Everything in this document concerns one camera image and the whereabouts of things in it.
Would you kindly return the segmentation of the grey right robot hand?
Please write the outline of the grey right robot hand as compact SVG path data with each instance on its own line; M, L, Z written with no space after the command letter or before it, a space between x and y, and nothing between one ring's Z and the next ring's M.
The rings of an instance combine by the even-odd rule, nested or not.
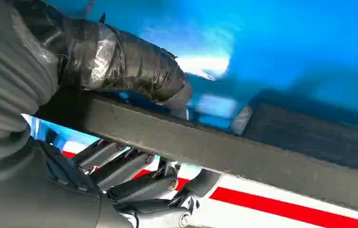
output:
M183 111L192 87L163 48L104 22L67 16L40 0L0 0L0 228L186 228L198 200L220 175L202 170L172 200L169 165L132 179L154 159L99 142L69 160L30 135L33 115L60 88L134 92ZM80 161L116 151L101 167L109 182L87 176Z

